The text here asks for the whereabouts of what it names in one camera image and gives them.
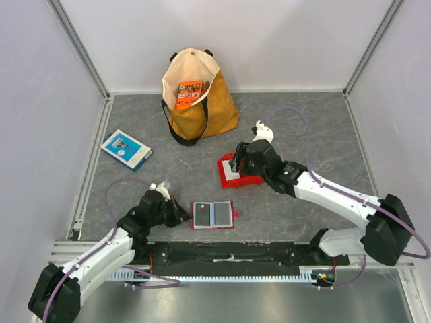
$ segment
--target red tray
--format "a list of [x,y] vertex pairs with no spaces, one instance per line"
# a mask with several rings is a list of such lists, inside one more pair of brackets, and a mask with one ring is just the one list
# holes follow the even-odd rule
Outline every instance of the red tray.
[[222,188],[225,190],[227,188],[240,188],[241,186],[246,186],[246,185],[262,184],[263,183],[262,178],[258,176],[242,175],[241,173],[240,173],[240,178],[238,179],[226,180],[226,176],[223,170],[223,161],[230,160],[232,157],[234,157],[234,155],[235,153],[227,153],[225,156],[223,156],[221,159],[217,161],[217,167],[220,173],[220,180],[222,181]]

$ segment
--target gray floor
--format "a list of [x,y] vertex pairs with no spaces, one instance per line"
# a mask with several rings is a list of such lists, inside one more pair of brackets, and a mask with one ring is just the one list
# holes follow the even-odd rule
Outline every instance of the gray floor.
[[[233,94],[240,111],[237,129],[217,137],[204,138],[194,147],[180,146],[171,137],[160,107],[160,95],[117,96],[107,133],[125,131],[154,150],[137,172],[100,154],[86,208],[82,240],[99,240],[112,227],[104,206],[104,191],[114,180],[141,178],[154,183],[168,180],[183,207],[192,201],[234,202],[241,215],[235,229],[191,230],[188,223],[174,229],[155,227],[151,240],[296,240],[309,241],[323,227],[344,229],[350,223],[312,203],[273,192],[266,185],[239,190],[222,190],[216,162],[232,152],[238,141],[253,138],[251,127],[280,106],[301,109],[312,129],[312,164],[320,175],[351,189],[371,194],[372,189],[341,93]],[[305,163],[306,133],[293,112],[281,112],[268,125],[273,145],[286,160]],[[128,182],[112,188],[108,198],[118,217],[135,206],[146,191]]]
[[[356,271],[338,271],[340,283]],[[183,283],[133,291],[105,283],[75,323],[413,323],[397,271],[368,271],[353,287],[317,291],[298,283]]]

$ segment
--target cable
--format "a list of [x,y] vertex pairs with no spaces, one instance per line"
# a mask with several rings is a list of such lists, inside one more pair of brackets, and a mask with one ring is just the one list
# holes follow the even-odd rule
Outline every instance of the cable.
[[147,271],[143,271],[139,268],[135,268],[132,266],[123,266],[124,269],[130,269],[132,271],[136,271],[140,274],[143,274],[145,276],[149,276],[149,277],[153,277],[153,278],[157,278],[160,279],[162,281],[170,281],[172,282],[172,284],[167,284],[167,285],[153,285],[153,286],[139,286],[139,285],[133,285],[133,284],[129,284],[129,283],[125,283],[125,286],[127,287],[131,287],[133,289],[157,289],[157,288],[170,288],[170,287],[176,287],[179,286],[181,284],[181,281],[179,281],[178,279],[173,279],[173,278],[168,278],[168,277],[161,277],[161,276],[157,276],[153,273],[149,273]]
[[404,229],[406,229],[409,234],[411,234],[413,237],[415,237],[415,239],[421,244],[422,248],[425,250],[425,255],[423,254],[412,254],[410,252],[402,252],[402,254],[404,256],[409,256],[412,258],[419,258],[419,259],[429,259],[431,258],[431,250],[430,247],[426,244],[426,242],[424,241],[424,239],[412,228],[410,228],[410,226],[408,226],[408,224],[406,224],[406,222],[400,220],[398,217],[394,216],[394,214],[386,211],[385,209],[383,209],[382,207],[379,207],[378,205],[375,205],[374,203],[365,201],[364,199],[361,199],[360,197],[354,196],[348,192],[345,192],[344,190],[341,190],[339,188],[336,188],[334,186],[331,186],[330,184],[327,183],[322,183],[321,180],[319,180],[316,176],[316,174],[314,173],[314,171],[312,170],[311,167],[311,163],[310,163],[310,155],[311,155],[311,133],[310,133],[310,127],[308,125],[307,120],[305,119],[304,115],[301,113],[301,111],[292,108],[290,106],[284,106],[281,108],[278,108],[276,110],[274,110],[273,112],[271,112],[270,114],[268,114],[265,118],[263,118],[263,120],[261,122],[265,123],[266,120],[268,120],[271,116],[273,116],[275,113],[278,113],[282,110],[291,110],[296,112],[302,119],[302,121],[304,122],[305,128],[306,128],[306,132],[307,132],[307,154],[306,154],[306,163],[307,163],[307,168],[308,168],[308,172],[310,173],[312,179],[319,185],[324,186],[326,188],[329,188],[330,190],[337,192],[341,195],[344,195],[346,197],[349,197],[359,203],[368,205],[369,207],[372,207],[373,209],[383,213],[384,215],[386,215],[388,218],[392,219],[393,221],[397,222],[401,227],[403,227]]
[[364,273],[365,273],[365,267],[366,267],[366,257],[365,257],[365,255],[364,255],[364,261],[362,262],[362,266],[361,266],[361,270],[360,270],[360,272],[359,272],[359,275],[358,276],[356,276],[356,278],[355,279],[353,279],[352,281],[350,281],[350,282],[348,282],[348,283],[345,283],[345,284],[341,284],[341,285],[338,285],[338,286],[330,286],[330,287],[318,287],[318,289],[319,290],[321,290],[321,289],[323,289],[324,291],[332,291],[332,290],[334,290],[334,289],[341,289],[341,288],[344,288],[344,287],[348,287],[348,286],[351,286],[351,285],[353,285],[354,283],[356,283],[357,281],[359,281],[361,278],[362,278],[362,276],[364,276]]
[[334,262],[334,265],[332,266],[330,273],[334,273],[335,269],[337,268],[337,259],[332,258],[332,261]]
[[108,209],[109,215],[110,215],[112,221],[114,222],[114,230],[112,231],[112,234],[107,239],[107,241],[105,241],[105,243],[101,244],[97,249],[93,250],[87,256],[83,257],[77,264],[73,265],[72,268],[67,273],[65,273],[63,275],[63,277],[60,279],[60,281],[57,283],[57,285],[53,289],[53,292],[51,293],[51,295],[50,295],[50,297],[48,299],[48,302],[46,303],[45,311],[43,313],[43,323],[48,323],[49,309],[51,308],[51,306],[53,304],[55,295],[60,290],[60,287],[63,286],[63,283],[66,281],[66,279],[70,275],[72,275],[72,273],[75,272],[78,269],[78,267],[81,266],[85,261],[87,261],[89,258],[93,257],[96,253],[98,253],[103,248],[105,248],[108,245],[108,243],[112,239],[114,239],[115,235],[117,234],[117,230],[118,230],[117,220],[115,219],[115,216],[114,216],[114,213],[112,212],[112,209],[109,207],[108,192],[111,189],[111,187],[113,187],[116,183],[119,183],[119,182],[138,182],[138,183],[142,183],[142,184],[145,184],[147,186],[150,186],[150,184],[147,183],[146,181],[140,180],[140,179],[137,179],[137,178],[120,178],[119,180],[115,180],[114,182],[112,182],[111,184],[109,184],[109,186],[105,190],[105,204],[106,204],[106,208]]

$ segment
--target purple cable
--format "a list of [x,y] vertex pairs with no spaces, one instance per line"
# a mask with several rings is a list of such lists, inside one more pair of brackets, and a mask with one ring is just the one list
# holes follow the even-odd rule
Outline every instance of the purple cable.
[[[147,271],[143,271],[139,268],[135,268],[135,267],[131,267],[131,266],[123,266],[124,269],[131,269],[132,271],[136,271],[138,273],[141,273],[145,276],[149,276],[149,277],[153,277],[153,278],[157,278],[163,281],[170,281],[173,284],[167,284],[167,285],[156,285],[156,286],[139,286],[139,285],[135,285],[134,288],[136,289],[157,289],[157,288],[169,288],[169,287],[176,287],[179,286],[181,284],[181,281],[179,281],[178,279],[172,279],[172,278],[168,278],[168,277],[161,277],[161,276],[157,276],[153,273],[149,273]],[[128,287],[133,287],[132,284],[128,284],[126,283],[126,286]]]
[[[118,229],[117,228],[117,220],[115,219],[115,216],[114,216],[114,213],[112,212],[112,209],[109,207],[108,192],[109,192],[111,187],[113,187],[115,184],[117,184],[119,182],[138,182],[138,183],[142,183],[142,184],[145,184],[147,186],[150,186],[150,184],[147,183],[146,181],[139,180],[137,178],[120,178],[119,180],[115,180],[114,182],[109,184],[109,186],[105,190],[105,204],[106,204],[106,208],[108,209],[109,215],[110,215],[112,221],[114,222],[114,231],[112,232],[110,237],[107,239],[107,241],[105,241],[105,243],[101,244],[97,249],[93,250],[87,256],[83,257],[77,263],[77,265],[79,265],[79,266],[81,266],[85,261],[87,261],[89,258],[93,257],[95,254],[97,254],[99,251],[101,251],[101,249],[105,248],[108,245],[108,242],[111,241],[112,239],[114,239],[115,235],[117,234],[117,229]],[[65,280],[76,270],[77,270],[76,265],[72,266],[72,268],[67,273],[64,274],[64,276],[60,279],[60,281],[55,286],[53,292],[51,293],[51,296],[48,299],[48,303],[46,303],[45,311],[43,313],[43,323],[48,323],[49,309],[51,308],[51,305],[53,304],[55,295],[58,293],[60,287],[63,286],[63,283],[65,282]]]

